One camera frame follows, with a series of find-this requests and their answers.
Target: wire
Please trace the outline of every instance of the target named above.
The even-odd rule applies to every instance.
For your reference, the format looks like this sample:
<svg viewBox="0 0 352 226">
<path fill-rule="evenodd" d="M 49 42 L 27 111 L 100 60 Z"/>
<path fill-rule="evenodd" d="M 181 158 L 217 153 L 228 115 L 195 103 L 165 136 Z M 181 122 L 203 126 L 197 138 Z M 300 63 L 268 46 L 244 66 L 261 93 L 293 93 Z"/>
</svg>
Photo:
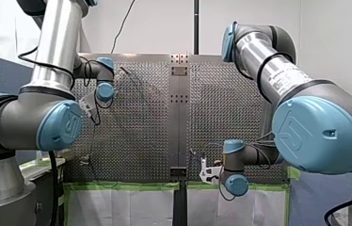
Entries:
<svg viewBox="0 0 352 226">
<path fill-rule="evenodd" d="M 345 202 L 345 203 L 342 203 L 340 205 L 337 205 L 335 206 L 334 208 L 328 210 L 326 213 L 325 213 L 325 217 L 324 217 L 324 220 L 325 220 L 325 223 L 327 224 L 327 226 L 331 226 L 330 222 L 328 221 L 328 218 L 330 216 L 333 216 L 335 212 L 337 212 L 338 210 L 340 209 L 343 209 L 343 208 L 346 208 L 348 206 L 352 205 L 352 200 L 349 201 L 349 202 Z"/>
<path fill-rule="evenodd" d="M 112 189 L 118 185 L 118 182 L 116 182 L 113 186 L 108 187 L 108 186 L 101 184 L 100 181 L 97 179 L 98 177 L 96 174 L 96 169 L 94 168 L 94 165 L 93 165 L 92 159 L 91 159 L 95 137 L 96 137 L 96 124 L 93 125 L 93 137 L 91 139 L 90 148 L 89 148 L 89 152 L 88 152 L 90 169 L 91 169 L 91 172 L 93 173 L 94 181 L 97 183 L 97 185 L 108 188 L 108 189 Z"/>
<path fill-rule="evenodd" d="M 234 65 L 235 65 L 235 68 L 237 69 L 238 72 L 240 72 L 246 79 L 249 79 L 249 80 L 253 80 L 253 78 L 251 76 L 248 76 L 246 73 L 244 73 L 243 71 L 241 71 L 240 67 L 238 67 L 238 64 L 236 62 L 237 60 L 237 51 L 236 51 L 236 44 L 235 43 L 235 29 L 238 25 L 238 22 L 234 21 L 232 23 L 232 53 L 233 53 L 233 62 L 234 62 Z"/>
<path fill-rule="evenodd" d="M 272 167 L 272 162 L 270 161 L 270 158 L 267 156 L 267 154 L 264 153 L 264 151 L 262 149 L 260 149 L 259 147 L 255 146 L 255 143 L 250 143 L 247 146 L 254 148 L 257 152 L 259 152 L 267 161 L 267 167 L 263 167 L 262 165 L 259 165 L 260 168 L 264 169 L 264 170 L 269 170 Z"/>
<path fill-rule="evenodd" d="M 235 196 L 232 196 L 232 198 L 228 199 L 228 198 L 226 198 L 226 196 L 223 194 L 223 191 L 222 191 L 222 187 L 221 187 L 222 183 L 221 183 L 221 181 L 222 181 L 223 172 L 224 172 L 224 166 L 222 165 L 222 168 L 220 169 L 220 173 L 219 173 L 219 193 L 220 193 L 220 195 L 223 197 L 223 199 L 225 201 L 231 202 L 231 201 L 233 201 L 235 199 Z"/>
<path fill-rule="evenodd" d="M 56 168 L 56 156 L 53 151 L 49 152 L 53 174 L 53 209 L 50 226 L 56 226 L 56 212 L 58 211 L 58 169 Z"/>
<path fill-rule="evenodd" d="M 65 68 L 61 68 L 61 67 L 58 67 L 58 66 L 53 65 L 53 64 L 42 63 L 42 62 L 38 62 L 38 61 L 36 61 L 36 60 L 32 60 L 32 59 L 26 58 L 26 56 L 33 54 L 33 53 L 36 52 L 37 50 L 38 50 L 38 46 L 36 46 L 36 47 L 35 47 L 33 50 L 31 50 L 31 51 L 28 51 L 28 52 L 23 53 L 23 54 L 19 54 L 19 55 L 18 55 L 18 58 L 21 59 L 21 60 L 24 60 L 24 61 L 26 61 L 26 62 L 29 62 L 29 63 L 37 64 L 37 65 L 42 66 L 42 67 L 51 68 L 51 69 L 57 69 L 57 70 L 60 70 L 60 71 L 62 71 L 62 72 L 64 72 L 64 73 L 67 73 L 67 74 L 70 75 L 71 78 L 72 78 L 72 84 L 71 84 L 71 88 L 70 88 L 70 90 L 72 90 L 73 87 L 74 87 L 74 85 L 75 85 L 75 77 L 74 77 L 74 75 L 73 75 L 72 72 L 70 72 L 69 70 L 67 70 L 67 69 L 65 69 Z"/>
<path fill-rule="evenodd" d="M 261 140 L 261 139 L 264 139 L 264 138 L 266 138 L 266 137 L 269 137 L 269 136 L 272 135 L 272 134 L 273 134 L 273 131 L 270 131 L 269 133 L 264 134 L 263 136 L 257 138 L 255 141 L 259 141 L 259 140 Z"/>
<path fill-rule="evenodd" d="M 86 61 L 85 65 L 84 65 L 85 77 L 83 78 L 83 86 L 88 87 L 88 85 L 90 85 L 90 81 L 91 81 L 91 74 L 93 73 L 93 70 L 91 69 L 90 62 L 96 61 L 96 60 L 89 60 L 89 59 L 87 59 L 87 58 L 85 58 L 83 56 L 80 56 L 80 58 L 82 58 L 82 59 L 84 59 Z"/>
<path fill-rule="evenodd" d="M 129 13 L 130 13 L 130 11 L 132 10 L 132 6 L 133 6 L 133 4 L 135 3 L 135 1 L 136 1 L 136 0 L 133 0 L 133 1 L 132 1 L 132 3 L 131 3 L 130 6 L 129 6 L 129 9 L 127 10 L 127 13 L 126 13 L 125 17 L 123 18 L 122 25 L 120 26 L 120 31 L 118 32 L 117 36 L 116 36 L 115 39 L 114 39 L 114 45 L 112 46 L 111 54 L 114 53 L 115 46 L 117 45 L 117 39 L 118 39 L 118 37 L 120 36 L 120 33 L 122 32 L 123 26 L 125 25 L 126 19 L 127 19 L 127 17 L 129 16 Z"/>
</svg>

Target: black cable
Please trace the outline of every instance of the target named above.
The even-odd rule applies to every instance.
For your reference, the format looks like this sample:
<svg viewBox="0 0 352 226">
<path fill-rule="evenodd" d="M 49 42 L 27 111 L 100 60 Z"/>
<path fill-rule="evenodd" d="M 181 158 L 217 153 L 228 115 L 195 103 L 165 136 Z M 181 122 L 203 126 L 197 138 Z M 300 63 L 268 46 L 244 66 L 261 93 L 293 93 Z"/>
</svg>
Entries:
<svg viewBox="0 0 352 226">
<path fill-rule="evenodd" d="M 326 213 L 325 213 L 325 217 L 324 217 L 324 220 L 325 220 L 325 223 L 327 224 L 327 226 L 331 226 L 330 222 L 328 221 L 328 218 L 332 215 L 334 215 L 335 212 L 339 211 L 340 209 L 344 209 L 348 206 L 352 205 L 352 200 L 349 201 L 349 202 L 345 202 L 345 203 L 342 203 L 340 205 L 337 205 L 335 206 L 334 208 L 328 210 Z"/>
<path fill-rule="evenodd" d="M 116 186 L 118 185 L 118 182 L 116 182 L 116 183 L 115 183 L 113 186 L 111 186 L 111 187 L 102 185 L 102 184 L 100 183 L 100 181 L 98 180 L 98 177 L 97 177 L 97 174 L 96 174 L 96 169 L 94 168 L 94 165 L 93 165 L 93 163 L 92 163 L 91 155 L 92 155 L 92 153 L 93 153 L 93 145 L 94 145 L 94 138 L 95 138 L 95 137 L 96 137 L 96 125 L 94 124 L 94 125 L 93 125 L 93 136 L 92 136 L 91 143 L 90 143 L 90 148 L 89 148 L 89 151 L 88 151 L 90 169 L 91 169 L 91 172 L 93 173 L 94 181 L 97 183 L 97 185 L 102 186 L 102 187 L 105 187 L 105 188 L 108 188 L 108 189 L 112 189 L 112 188 L 114 188 L 114 187 L 116 187 Z"/>
<path fill-rule="evenodd" d="M 225 201 L 231 202 L 231 201 L 233 201 L 235 199 L 235 196 L 232 196 L 231 199 L 228 199 L 228 198 L 226 198 L 226 196 L 223 194 L 223 191 L 222 191 L 221 185 L 222 185 L 222 174 L 223 174 L 223 172 L 224 172 L 224 166 L 222 165 L 222 168 L 220 169 L 220 173 L 219 173 L 219 193 L 220 193 L 220 195 L 223 197 L 223 199 Z"/>
<path fill-rule="evenodd" d="M 116 36 L 115 39 L 114 39 L 114 45 L 112 46 L 111 54 L 114 53 L 115 46 L 117 45 L 117 39 L 118 39 L 118 37 L 120 36 L 120 33 L 122 32 L 123 26 L 125 25 L 126 19 L 127 19 L 127 17 L 129 16 L 130 10 L 132 10 L 132 6 L 133 6 L 133 4 L 135 3 L 135 1 L 136 1 L 136 0 L 133 0 L 133 1 L 132 1 L 132 3 L 131 3 L 130 6 L 129 6 L 129 9 L 127 10 L 127 13 L 126 13 L 125 17 L 123 18 L 122 25 L 120 26 L 120 31 L 118 32 L 117 36 Z"/>
<path fill-rule="evenodd" d="M 56 226 L 56 212 L 58 211 L 58 169 L 56 168 L 56 156 L 53 151 L 49 152 L 53 175 L 53 210 L 50 226 Z"/>
<path fill-rule="evenodd" d="M 235 29 L 238 25 L 238 22 L 234 21 L 232 23 L 232 53 L 233 53 L 233 62 L 234 62 L 234 65 L 235 65 L 235 68 L 237 69 L 238 72 L 240 72 L 246 79 L 249 79 L 249 80 L 253 80 L 253 78 L 251 76 L 248 76 L 246 73 L 244 73 L 243 71 L 241 71 L 240 67 L 238 67 L 238 64 L 237 64 L 237 51 L 236 51 L 236 48 L 237 48 L 237 43 L 235 43 Z"/>
<path fill-rule="evenodd" d="M 29 63 L 33 63 L 33 64 L 37 64 L 39 66 L 42 66 L 42 67 L 46 67 L 46 68 L 51 68 L 51 69 L 57 69 L 57 70 L 60 70 L 64 73 L 67 73 L 71 76 L 72 78 L 72 84 L 71 84 L 71 90 L 73 89 L 74 85 L 75 85 L 75 77 L 73 75 L 72 72 L 70 72 L 69 70 L 67 69 L 64 69 L 64 68 L 61 68 L 61 67 L 58 67 L 56 65 L 53 65 L 53 64 L 49 64 L 49 63 L 42 63 L 42 62 L 38 62 L 36 60 L 32 60 L 32 59 L 29 59 L 29 58 L 26 58 L 26 56 L 28 55 L 31 55 L 33 54 L 34 52 L 36 52 L 38 50 L 38 46 L 36 46 L 33 50 L 31 51 L 28 51 L 26 53 L 23 53 L 23 54 L 19 54 L 18 55 L 18 58 L 21 59 L 21 60 L 24 60 L 26 62 L 29 62 Z"/>
</svg>

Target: end effector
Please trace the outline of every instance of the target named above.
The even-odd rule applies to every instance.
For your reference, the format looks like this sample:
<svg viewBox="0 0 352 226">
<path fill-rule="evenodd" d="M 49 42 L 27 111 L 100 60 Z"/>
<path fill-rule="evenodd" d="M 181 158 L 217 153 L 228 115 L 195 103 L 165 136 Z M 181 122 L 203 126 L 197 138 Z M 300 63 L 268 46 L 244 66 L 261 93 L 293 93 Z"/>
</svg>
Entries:
<svg viewBox="0 0 352 226">
<path fill-rule="evenodd" d="M 245 165 L 259 165 L 269 169 L 283 161 L 276 147 L 268 144 L 246 143 L 242 139 L 228 139 L 223 143 L 223 166 L 206 167 L 206 158 L 201 159 L 200 178 L 204 183 L 218 185 L 219 182 L 233 196 L 248 192 Z"/>
</svg>

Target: vertical metal pole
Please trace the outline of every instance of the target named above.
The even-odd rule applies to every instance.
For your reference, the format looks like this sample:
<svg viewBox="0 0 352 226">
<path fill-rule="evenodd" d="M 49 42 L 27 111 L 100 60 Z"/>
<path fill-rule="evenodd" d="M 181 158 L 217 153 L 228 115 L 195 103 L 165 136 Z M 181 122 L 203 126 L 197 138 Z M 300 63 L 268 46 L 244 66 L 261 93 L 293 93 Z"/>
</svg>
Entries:
<svg viewBox="0 0 352 226">
<path fill-rule="evenodd" d="M 200 0 L 194 0 L 194 55 L 200 54 Z"/>
</svg>

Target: pegboard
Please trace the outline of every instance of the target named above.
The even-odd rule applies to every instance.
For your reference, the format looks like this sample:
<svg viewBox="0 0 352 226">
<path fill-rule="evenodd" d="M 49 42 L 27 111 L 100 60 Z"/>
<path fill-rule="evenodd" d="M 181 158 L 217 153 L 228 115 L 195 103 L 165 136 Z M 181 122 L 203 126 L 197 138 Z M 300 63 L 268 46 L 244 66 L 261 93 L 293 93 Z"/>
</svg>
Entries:
<svg viewBox="0 0 352 226">
<path fill-rule="evenodd" d="M 134 56 L 133 61 L 127 56 L 111 58 L 116 67 L 115 101 L 110 108 L 100 109 L 102 122 L 95 127 L 94 142 L 93 123 L 84 115 L 65 180 L 167 182 L 169 56 Z M 95 80 L 88 87 L 78 80 L 73 92 L 80 98 L 95 86 Z M 85 156 L 90 157 L 91 165 L 81 165 Z"/>
<path fill-rule="evenodd" d="M 207 164 L 222 159 L 225 139 L 254 141 L 268 127 L 265 121 L 264 99 L 257 85 L 243 77 L 234 64 L 225 63 L 218 56 L 190 58 L 190 104 L 188 106 L 187 149 L 205 153 Z M 199 180 L 200 160 L 188 156 L 188 179 Z M 252 182 L 286 183 L 284 165 L 263 169 L 246 166 L 246 176 Z"/>
<path fill-rule="evenodd" d="M 95 128 L 91 151 L 93 123 L 84 115 L 65 171 L 68 182 L 168 182 L 174 164 L 188 167 L 189 180 L 199 180 L 200 162 L 189 157 L 189 150 L 205 152 L 211 164 L 221 159 L 222 149 L 208 143 L 221 145 L 229 138 L 253 141 L 269 123 L 263 121 L 263 99 L 256 84 L 219 56 L 185 56 L 187 75 L 178 77 L 172 75 L 174 56 L 84 57 L 114 59 L 117 95 L 109 109 L 101 110 L 102 124 Z M 80 98 L 94 88 L 94 80 L 88 87 L 81 80 L 73 92 Z M 87 155 L 92 165 L 81 165 Z M 175 157 L 184 161 L 174 161 Z M 285 183 L 286 169 L 247 167 L 247 176 L 255 182 Z"/>
</svg>

